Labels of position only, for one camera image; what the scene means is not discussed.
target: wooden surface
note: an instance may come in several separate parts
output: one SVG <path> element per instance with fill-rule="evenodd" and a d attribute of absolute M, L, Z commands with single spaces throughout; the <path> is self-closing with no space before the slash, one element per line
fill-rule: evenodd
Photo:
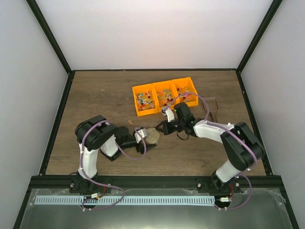
<path fill-rule="evenodd" d="M 131 133 L 137 126 L 156 126 L 164 117 L 161 114 L 137 117 L 132 87 L 188 76 L 192 78 L 199 95 L 217 97 L 219 123 L 236 124 L 243 121 L 251 125 L 234 71 L 76 72 L 47 174 L 77 171 L 80 151 L 74 130 L 80 122 L 103 115 L 116 126 L 128 127 Z M 191 107 L 191 111 L 195 117 L 205 116 L 202 102 L 197 107 Z M 126 153 L 132 157 L 141 156 L 135 149 L 127 149 Z M 182 141 L 173 133 L 161 135 L 158 146 L 141 161 L 132 161 L 122 155 L 110 162 L 99 153 L 97 169 L 100 175 L 209 176 L 226 160 L 222 144 L 194 137 Z M 247 174 L 265 175 L 262 161 L 259 160 L 259 164 Z"/>

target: black metal frame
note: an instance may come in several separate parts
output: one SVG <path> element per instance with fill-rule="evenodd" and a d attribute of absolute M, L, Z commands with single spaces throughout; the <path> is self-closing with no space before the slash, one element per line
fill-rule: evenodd
<path fill-rule="evenodd" d="M 244 83 L 241 77 L 241 72 L 246 66 L 248 60 L 250 59 L 253 51 L 255 50 L 257 44 L 259 43 L 262 35 L 264 34 L 266 28 L 268 27 L 271 19 L 275 15 L 277 9 L 279 8 L 282 0 L 273 0 L 267 14 L 265 15 L 261 25 L 259 26 L 250 46 L 248 47 L 244 57 L 242 58 L 239 66 L 237 69 L 132 69 L 126 71 L 219 71 L 219 70 L 230 70 L 236 71 L 237 79 L 240 84 L 241 90 L 243 92 L 244 101 L 247 107 L 247 111 L 249 113 L 249 117 L 251 120 L 251 124 L 253 127 L 254 134 L 258 137 L 258 139 L 262 142 L 261 135 L 259 133 L 259 129 L 257 123 L 255 121 L 255 117 L 249 102 L 249 98 L 244 87 Z M 46 175 L 46 169 L 48 166 L 48 162 L 51 156 L 51 152 L 53 149 L 53 145 L 55 142 L 55 138 L 59 129 L 59 125 L 61 122 L 61 117 L 64 111 L 64 107 L 66 105 L 69 91 L 72 85 L 72 81 L 75 75 L 76 70 L 72 71 L 69 67 L 68 62 L 66 61 L 53 33 L 51 32 L 39 6 L 35 0 L 27 0 L 31 10 L 33 11 L 37 21 L 39 22 L 41 28 L 43 29 L 45 35 L 47 36 L 50 44 L 52 45 L 54 51 L 56 52 L 60 62 L 62 63 L 64 69 L 68 74 L 68 79 L 66 82 L 66 86 L 63 92 L 63 96 L 61 99 L 61 103 L 59 109 L 56 114 L 55 122 L 53 125 L 53 129 L 51 132 L 51 136 L 47 145 L 47 149 L 44 155 L 44 159 L 40 169 L 40 175 L 34 176 L 31 178 L 28 190 L 25 194 L 24 201 L 20 208 L 18 217 L 16 219 L 16 223 L 14 228 L 19 228 L 22 222 L 22 218 L 24 215 L 25 208 L 27 206 L 31 190 L 33 188 L 70 188 L 70 184 L 72 183 L 73 176 L 58 176 L 58 175 Z M 265 168 L 265 172 L 267 176 L 250 176 L 250 180 L 253 187 L 257 188 L 279 188 L 281 195 L 286 199 L 286 209 L 293 225 L 294 229 L 298 229 L 299 226 L 296 222 L 295 215 L 293 213 L 292 207 L 289 202 L 289 198 L 287 196 L 285 187 L 283 185 L 282 179 L 280 176 L 275 176 L 272 173 L 272 169 L 268 160 L 267 155 L 263 158 L 263 165 Z M 128 177 L 128 176 L 98 176 L 98 180 L 100 182 L 111 183 L 112 185 L 116 185 L 122 187 L 124 189 L 129 188 L 187 188 L 187 189 L 197 189 L 197 183 L 200 180 L 207 179 L 209 177 L 173 177 L 173 176 L 166 176 L 166 177 Z M 248 183 L 245 179 L 239 179 L 240 187 L 247 187 Z"/>

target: small parts in bin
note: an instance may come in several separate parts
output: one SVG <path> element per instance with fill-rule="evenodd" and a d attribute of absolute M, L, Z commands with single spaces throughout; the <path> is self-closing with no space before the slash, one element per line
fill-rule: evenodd
<path fill-rule="evenodd" d="M 150 91 L 136 94 L 138 111 L 154 109 L 153 96 Z"/>
<path fill-rule="evenodd" d="M 159 107 L 167 106 L 169 102 L 173 100 L 170 89 L 164 89 L 157 91 L 157 97 L 159 101 Z"/>
<path fill-rule="evenodd" d="M 190 92 L 190 90 L 187 87 L 179 87 L 177 88 L 178 95 L 185 93 L 185 92 Z M 187 94 L 186 96 L 179 97 L 180 102 L 190 102 L 193 101 L 192 97 L 190 94 Z"/>

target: purple cable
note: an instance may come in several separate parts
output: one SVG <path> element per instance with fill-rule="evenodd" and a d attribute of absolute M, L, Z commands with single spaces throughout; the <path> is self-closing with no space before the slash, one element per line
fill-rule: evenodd
<path fill-rule="evenodd" d="M 181 96 L 184 96 L 184 95 L 187 95 L 187 94 L 193 94 L 195 96 L 197 96 L 198 98 L 200 98 L 202 100 L 202 102 L 205 104 L 206 108 L 207 108 L 207 111 L 206 111 L 206 115 L 205 115 L 205 118 L 204 120 L 206 121 L 206 123 L 208 125 L 211 125 L 211 126 L 215 126 L 215 127 L 218 127 L 226 132 L 228 132 L 229 135 L 231 135 L 233 138 L 235 138 L 250 154 L 251 156 L 253 157 L 253 160 L 254 160 L 254 165 L 257 164 L 257 158 L 255 156 L 255 154 L 253 153 L 253 151 L 242 141 L 240 140 L 235 134 L 233 134 L 229 129 L 221 126 L 221 125 L 217 125 L 215 123 L 212 123 L 210 121 L 207 120 L 208 116 L 209 116 L 209 112 L 210 112 L 210 108 L 209 108 L 209 105 L 207 104 L 207 102 L 205 101 L 205 99 L 203 99 L 200 95 L 196 94 L 196 93 L 193 93 L 193 92 L 185 92 L 185 93 L 181 93 L 179 96 L 177 96 L 176 98 L 174 98 L 166 107 L 162 108 L 163 110 L 166 110 L 168 109 L 175 101 L 177 98 L 181 97 Z"/>
<path fill-rule="evenodd" d="M 96 199 L 93 199 L 93 198 L 85 199 L 85 200 L 81 203 L 81 208 L 82 208 L 82 209 L 85 209 L 84 204 L 85 204 L 86 202 L 88 202 L 89 200 L 95 200 L 95 201 L 96 201 Z"/>
<path fill-rule="evenodd" d="M 166 107 L 162 108 L 162 110 L 167 110 L 167 108 L 169 108 L 179 97 L 185 96 L 187 94 L 193 94 L 193 95 L 197 96 L 198 98 L 200 98 L 202 100 L 204 105 L 206 105 L 207 111 L 206 111 L 206 115 L 205 115 L 204 120 L 207 120 L 207 118 L 209 116 L 209 112 L 210 112 L 209 105 L 206 103 L 205 99 L 203 99 L 200 95 L 198 95 L 196 93 L 193 93 L 193 92 L 184 92 L 184 93 L 181 93 L 176 98 L 174 98 Z"/>
<path fill-rule="evenodd" d="M 221 126 L 221 125 L 218 125 L 216 123 L 212 123 L 210 121 L 206 121 L 206 123 L 208 125 L 215 126 L 215 127 L 220 128 L 220 129 L 223 129 L 229 135 L 231 135 L 233 138 L 235 138 L 251 154 L 251 156 L 253 157 L 253 160 L 254 160 L 253 166 L 257 164 L 257 158 L 256 158 L 255 154 L 253 153 L 253 151 L 242 140 L 240 140 L 235 134 L 233 134 L 232 131 L 230 131 L 229 129 L 227 129 L 227 128 Z"/>
<path fill-rule="evenodd" d="M 82 171 L 82 173 L 84 174 L 84 176 L 85 176 L 89 181 L 91 181 L 92 183 L 94 183 L 94 184 L 96 184 L 96 185 L 103 186 L 103 187 L 110 187 L 110 188 L 115 188 L 115 189 L 121 190 L 121 191 L 123 192 L 123 195 L 122 195 L 122 197 L 121 197 L 118 201 L 116 201 L 115 203 L 110 204 L 110 205 L 108 205 L 108 206 L 105 206 L 105 207 L 103 207 L 103 208 L 92 209 L 92 210 L 94 210 L 94 211 L 95 211 L 95 210 L 102 210 L 102 209 L 107 209 L 107 208 L 113 207 L 113 206 L 116 205 L 117 203 L 121 202 L 122 199 L 124 198 L 124 195 L 125 195 L 125 191 L 124 191 L 124 189 L 122 189 L 121 187 L 117 187 L 117 186 L 113 186 L 113 185 L 106 185 L 106 184 L 98 183 L 98 182 L 92 180 L 92 179 L 86 174 L 85 170 L 83 169 L 83 157 L 84 157 L 84 151 L 85 151 L 85 145 L 84 145 L 84 144 L 85 144 L 85 140 L 86 140 L 87 136 L 89 135 L 89 133 L 90 133 L 95 127 L 97 127 L 97 126 L 99 126 L 99 125 L 101 125 L 101 124 L 103 124 L 103 123 L 110 123 L 110 122 L 107 121 L 107 120 L 102 120 L 102 121 L 100 121 L 100 122 L 94 124 L 94 125 L 85 133 L 85 135 L 84 135 L 84 137 L 83 137 L 83 139 L 82 139 L 82 141 L 81 141 L 81 151 L 82 151 L 82 153 L 81 153 L 81 161 L 80 161 L 80 166 L 81 166 L 81 168 L 82 168 L 81 171 Z M 140 136 L 140 138 L 141 138 L 141 140 L 142 140 L 142 142 L 143 142 L 143 144 L 144 144 L 144 153 L 143 153 L 143 156 L 142 156 L 142 157 L 139 157 L 139 158 L 129 157 L 129 156 L 120 148 L 120 146 L 119 146 L 117 143 L 116 143 L 116 145 L 117 145 L 118 149 L 119 149 L 126 157 L 128 157 L 129 159 L 131 159 L 131 160 L 141 160 L 141 159 L 143 159 L 143 158 L 145 157 L 145 155 L 146 155 L 146 144 L 145 144 L 144 138 L 140 135 L 140 133 L 137 131 L 136 128 L 134 129 L 134 131 Z"/>
<path fill-rule="evenodd" d="M 144 145 L 144 153 L 143 153 L 142 157 L 130 157 L 130 156 L 128 156 L 128 155 L 122 150 L 122 148 L 121 148 L 117 143 L 116 143 L 116 145 L 117 145 L 118 149 L 122 152 L 122 154 L 124 154 L 126 157 L 128 157 L 128 158 L 131 159 L 131 160 L 138 161 L 138 160 L 142 160 L 142 159 L 145 157 L 145 155 L 146 155 L 146 143 L 145 143 L 144 138 L 143 138 L 143 137 L 141 136 L 141 134 L 137 131 L 137 128 L 135 128 L 134 131 L 135 131 L 135 133 L 137 133 L 137 134 L 140 136 L 140 138 L 141 138 L 141 140 L 142 140 L 142 142 L 143 142 L 143 145 Z"/>
<path fill-rule="evenodd" d="M 249 195 L 248 195 L 248 198 L 244 201 L 244 203 L 242 203 L 242 204 L 240 204 L 240 205 L 238 205 L 236 207 L 233 207 L 233 208 L 227 208 L 227 210 L 234 210 L 234 209 L 238 209 L 238 208 L 242 207 L 243 205 L 245 205 L 249 201 L 249 199 L 250 199 L 250 197 L 252 195 L 252 185 L 251 185 L 251 182 L 250 182 L 249 178 L 246 177 L 245 175 L 240 175 L 240 176 L 244 177 L 248 181 L 248 184 L 249 184 Z"/>
<path fill-rule="evenodd" d="M 83 167 L 82 167 L 82 160 L 83 160 L 83 158 L 84 158 L 84 153 L 81 153 L 81 168 L 82 168 L 81 171 L 82 171 L 82 173 L 84 174 L 84 176 L 85 176 L 89 181 L 91 181 L 92 183 L 94 183 L 94 184 L 96 184 L 96 185 L 100 185 L 100 186 L 103 186 L 103 187 L 115 188 L 115 189 L 118 189 L 118 190 L 120 190 L 120 191 L 123 192 L 122 197 L 121 197 L 118 201 L 114 202 L 113 204 L 110 204 L 110 205 L 105 206 L 105 207 L 103 207 L 103 208 L 94 208 L 94 209 L 92 209 L 92 210 L 93 210 L 93 211 L 97 211 L 97 210 L 107 209 L 107 208 L 113 207 L 113 206 L 116 205 L 117 203 L 120 203 L 120 202 L 122 201 L 122 199 L 124 198 L 124 196 L 125 196 L 125 191 L 124 191 L 124 189 L 122 189 L 121 187 L 114 186 L 114 185 L 102 184 L 102 183 L 96 182 L 96 181 L 92 180 L 90 177 L 88 177 L 88 175 L 86 174 L 85 170 L 84 170 Z"/>

